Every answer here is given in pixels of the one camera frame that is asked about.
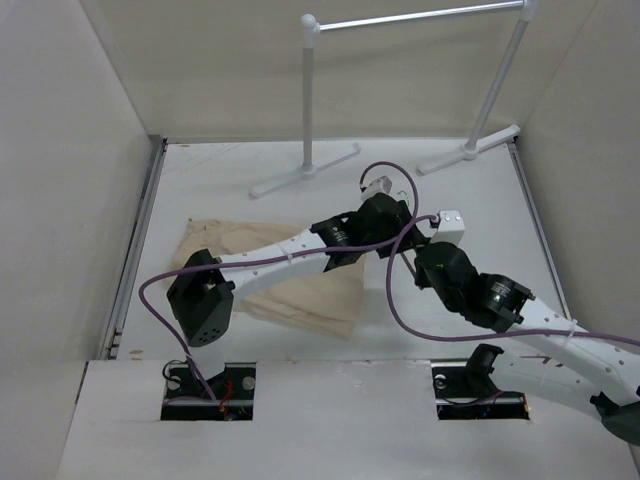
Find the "beige cargo trousers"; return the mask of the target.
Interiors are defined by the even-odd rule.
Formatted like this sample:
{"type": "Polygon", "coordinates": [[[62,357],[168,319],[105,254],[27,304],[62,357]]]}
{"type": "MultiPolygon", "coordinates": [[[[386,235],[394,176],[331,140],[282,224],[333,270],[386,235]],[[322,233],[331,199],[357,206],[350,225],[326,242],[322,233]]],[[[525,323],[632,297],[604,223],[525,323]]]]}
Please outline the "beige cargo trousers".
{"type": "MultiPolygon", "coordinates": [[[[207,249],[214,257],[237,254],[286,240],[298,226],[190,218],[170,262],[184,266],[195,252],[207,249]]],[[[364,299],[365,259],[327,273],[296,277],[257,291],[234,303],[233,311],[255,319],[349,339],[360,318],[364,299]]]]}

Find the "grey clothes hanger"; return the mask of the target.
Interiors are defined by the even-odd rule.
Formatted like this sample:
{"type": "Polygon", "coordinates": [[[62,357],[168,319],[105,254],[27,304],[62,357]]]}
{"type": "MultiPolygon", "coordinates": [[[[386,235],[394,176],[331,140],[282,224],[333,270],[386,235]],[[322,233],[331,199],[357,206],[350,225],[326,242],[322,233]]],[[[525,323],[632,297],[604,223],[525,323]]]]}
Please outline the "grey clothes hanger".
{"type": "MultiPolygon", "coordinates": [[[[415,220],[416,218],[416,211],[415,211],[415,202],[414,202],[414,198],[413,196],[410,194],[410,192],[408,190],[404,190],[404,189],[398,189],[396,191],[396,195],[398,197],[399,200],[402,200],[406,203],[407,205],[407,209],[409,211],[410,214],[410,218],[412,221],[415,220]]],[[[404,266],[407,268],[407,270],[409,271],[409,274],[411,275],[411,278],[413,280],[416,280],[416,268],[414,265],[414,261],[409,257],[408,251],[410,249],[412,249],[411,243],[413,242],[413,234],[412,234],[412,229],[415,227],[415,225],[412,225],[409,230],[407,231],[407,233],[404,236],[404,239],[402,240],[402,242],[404,243],[404,246],[402,248],[400,248],[398,250],[399,255],[401,257],[401,260],[404,264],[404,266]]]]}

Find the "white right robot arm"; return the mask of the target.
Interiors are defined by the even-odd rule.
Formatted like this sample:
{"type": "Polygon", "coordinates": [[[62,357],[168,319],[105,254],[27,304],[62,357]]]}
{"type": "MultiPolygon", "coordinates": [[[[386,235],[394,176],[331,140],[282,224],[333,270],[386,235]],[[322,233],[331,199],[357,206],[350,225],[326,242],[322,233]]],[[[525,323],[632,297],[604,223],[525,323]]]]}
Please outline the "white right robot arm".
{"type": "Polygon", "coordinates": [[[517,356],[479,344],[463,373],[471,393],[538,393],[598,420],[629,444],[639,443],[638,355],[622,350],[618,341],[591,338],[515,280],[478,272],[451,243],[419,248],[415,267],[417,286],[433,289],[448,311],[541,354],[517,356]]]}

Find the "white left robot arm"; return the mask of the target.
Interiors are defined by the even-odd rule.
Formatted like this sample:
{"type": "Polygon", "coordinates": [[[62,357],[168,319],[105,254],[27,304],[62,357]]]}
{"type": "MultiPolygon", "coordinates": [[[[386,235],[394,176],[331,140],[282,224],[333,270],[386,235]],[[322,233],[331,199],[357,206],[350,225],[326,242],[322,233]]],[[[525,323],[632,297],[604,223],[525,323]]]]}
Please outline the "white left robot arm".
{"type": "Polygon", "coordinates": [[[407,203],[377,193],[356,211],[311,225],[265,247],[217,258],[201,249],[192,254],[166,294],[190,351],[226,333],[234,303],[259,290],[310,274],[356,263],[368,252],[379,258],[425,246],[430,238],[414,223],[407,203]]]}

